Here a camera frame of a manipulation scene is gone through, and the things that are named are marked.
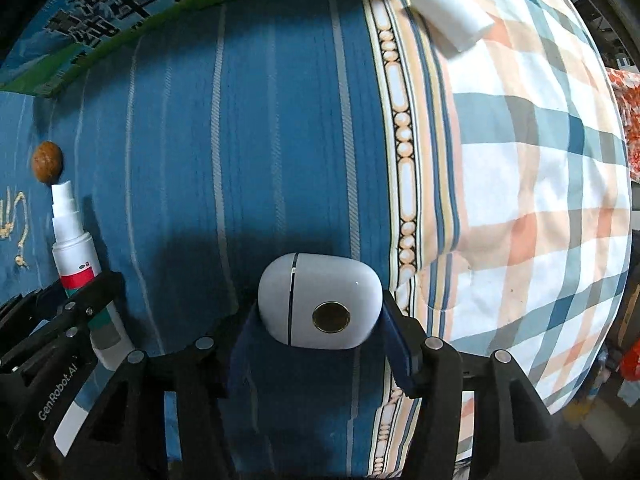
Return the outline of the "plaid checkered bedsheet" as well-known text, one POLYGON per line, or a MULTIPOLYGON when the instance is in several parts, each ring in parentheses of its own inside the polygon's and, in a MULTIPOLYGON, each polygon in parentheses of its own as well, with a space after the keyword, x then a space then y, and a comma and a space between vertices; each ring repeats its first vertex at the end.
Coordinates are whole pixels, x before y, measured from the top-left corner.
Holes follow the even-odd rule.
POLYGON ((462 352, 510 351, 552 412, 610 329, 631 248, 625 136, 570 0, 474 0, 457 52, 410 0, 362 0, 390 166, 390 278, 462 352))

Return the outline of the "brown walnut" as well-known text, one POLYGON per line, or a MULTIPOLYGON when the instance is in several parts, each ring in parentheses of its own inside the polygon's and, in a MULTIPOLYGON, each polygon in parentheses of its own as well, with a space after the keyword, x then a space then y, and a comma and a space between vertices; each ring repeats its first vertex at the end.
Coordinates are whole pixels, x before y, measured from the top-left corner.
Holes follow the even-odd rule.
POLYGON ((46 185, 55 184, 64 169, 63 152, 58 144, 43 141, 32 154, 32 172, 35 178, 46 185))

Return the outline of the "blue striped bedsheet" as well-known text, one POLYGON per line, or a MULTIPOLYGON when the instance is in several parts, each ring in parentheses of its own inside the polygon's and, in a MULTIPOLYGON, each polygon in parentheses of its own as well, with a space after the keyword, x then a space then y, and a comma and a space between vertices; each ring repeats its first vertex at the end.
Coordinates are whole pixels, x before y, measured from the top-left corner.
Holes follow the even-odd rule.
MULTIPOLYGON (((118 304, 147 354, 182 350, 289 252, 355 257, 393 290, 413 271, 400 244, 401 148, 409 112, 383 73, 407 0, 243 0, 187 15, 93 66, 59 99, 1 92, 1 355, 42 310, 64 310, 51 257, 51 192, 27 171, 38 141, 126 282, 118 304)), ((409 39, 412 25, 409 23, 409 39)), ((287 349, 252 327, 240 391, 220 401, 236 469, 393 478, 414 426, 393 435, 382 333, 360 349, 287 349)))

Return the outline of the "orange floral cloth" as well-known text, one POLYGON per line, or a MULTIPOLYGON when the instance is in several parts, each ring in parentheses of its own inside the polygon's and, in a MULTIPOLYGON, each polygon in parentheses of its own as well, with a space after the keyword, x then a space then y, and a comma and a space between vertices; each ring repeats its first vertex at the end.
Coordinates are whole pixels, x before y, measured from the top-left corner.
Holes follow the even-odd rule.
POLYGON ((640 176, 640 77, 628 70, 607 68, 622 120, 631 180, 638 183, 640 176))

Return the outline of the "white teal spray bottle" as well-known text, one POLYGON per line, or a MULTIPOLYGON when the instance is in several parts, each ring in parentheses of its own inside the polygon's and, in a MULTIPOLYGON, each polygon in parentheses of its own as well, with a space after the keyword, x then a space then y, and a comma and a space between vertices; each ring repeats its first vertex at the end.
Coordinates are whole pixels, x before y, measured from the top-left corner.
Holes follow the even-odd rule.
MULTIPOLYGON (((52 256, 58 277, 68 296, 93 281, 101 272, 96 246, 84 228, 72 182, 51 186, 52 256)), ((114 302, 97 313, 89 323, 93 350, 101 364, 111 372, 134 350, 114 302)))

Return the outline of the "white earbud case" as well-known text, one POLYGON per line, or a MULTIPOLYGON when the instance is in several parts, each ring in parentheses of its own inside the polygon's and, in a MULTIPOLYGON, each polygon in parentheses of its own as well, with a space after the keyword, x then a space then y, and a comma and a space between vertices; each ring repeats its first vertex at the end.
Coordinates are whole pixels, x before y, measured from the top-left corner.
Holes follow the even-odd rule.
POLYGON ((258 285, 267 332, 294 348, 360 346, 373 332, 382 303, 378 274, 351 258, 293 252, 270 263, 258 285))

